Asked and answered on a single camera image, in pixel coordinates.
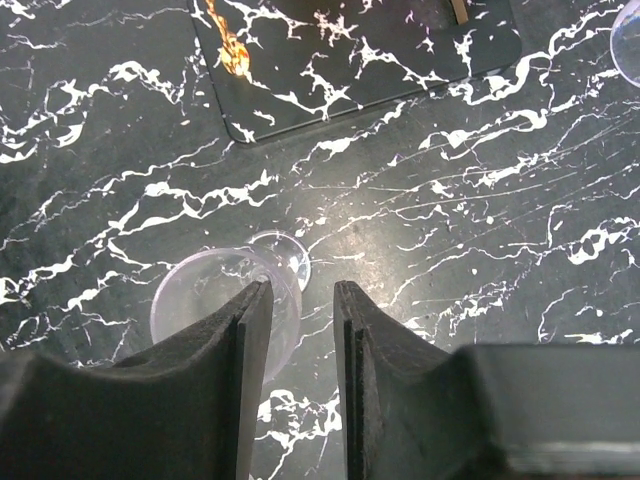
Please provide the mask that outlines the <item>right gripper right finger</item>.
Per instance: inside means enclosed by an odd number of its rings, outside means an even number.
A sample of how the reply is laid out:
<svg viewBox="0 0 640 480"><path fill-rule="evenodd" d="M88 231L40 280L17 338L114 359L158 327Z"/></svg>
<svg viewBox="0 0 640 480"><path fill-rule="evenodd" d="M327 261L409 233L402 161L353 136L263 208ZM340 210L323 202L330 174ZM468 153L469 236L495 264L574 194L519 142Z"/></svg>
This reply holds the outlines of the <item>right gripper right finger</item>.
<svg viewBox="0 0 640 480"><path fill-rule="evenodd" d="M334 287L350 479L635 479L635 345L473 344L448 353L352 281Z"/></svg>

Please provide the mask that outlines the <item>tall clear flute glass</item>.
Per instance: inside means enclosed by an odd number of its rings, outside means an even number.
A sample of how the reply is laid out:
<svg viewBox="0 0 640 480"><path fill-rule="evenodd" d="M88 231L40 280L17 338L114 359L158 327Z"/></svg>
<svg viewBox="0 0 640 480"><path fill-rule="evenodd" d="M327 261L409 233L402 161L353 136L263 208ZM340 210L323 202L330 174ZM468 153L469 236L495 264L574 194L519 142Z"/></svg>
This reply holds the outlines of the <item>tall clear flute glass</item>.
<svg viewBox="0 0 640 480"><path fill-rule="evenodd" d="M150 313L157 344L221 308L254 281L271 283L273 320L264 381L289 362L300 338L302 293L311 278L307 247L282 230L258 232L237 246L196 253L177 264L156 290Z"/></svg>

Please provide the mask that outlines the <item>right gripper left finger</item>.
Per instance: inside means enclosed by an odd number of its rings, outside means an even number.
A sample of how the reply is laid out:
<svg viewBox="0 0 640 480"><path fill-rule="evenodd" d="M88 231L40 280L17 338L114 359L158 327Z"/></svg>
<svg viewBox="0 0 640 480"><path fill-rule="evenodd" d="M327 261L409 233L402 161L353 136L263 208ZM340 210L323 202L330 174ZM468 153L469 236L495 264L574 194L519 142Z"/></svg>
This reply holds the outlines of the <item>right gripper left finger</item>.
<svg viewBox="0 0 640 480"><path fill-rule="evenodd" d="M254 282L109 368L1 357L5 479L245 479L272 323Z"/></svg>

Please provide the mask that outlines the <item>clear wine glass front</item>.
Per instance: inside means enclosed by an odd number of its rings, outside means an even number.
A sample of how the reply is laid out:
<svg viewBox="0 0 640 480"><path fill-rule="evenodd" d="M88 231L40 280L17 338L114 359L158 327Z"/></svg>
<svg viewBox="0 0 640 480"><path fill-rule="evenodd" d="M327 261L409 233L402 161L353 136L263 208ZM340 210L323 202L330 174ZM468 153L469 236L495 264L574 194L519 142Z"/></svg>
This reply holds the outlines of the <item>clear wine glass front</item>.
<svg viewBox="0 0 640 480"><path fill-rule="evenodd" d="M639 0L628 1L618 13L610 33L609 49L623 79L639 87Z"/></svg>

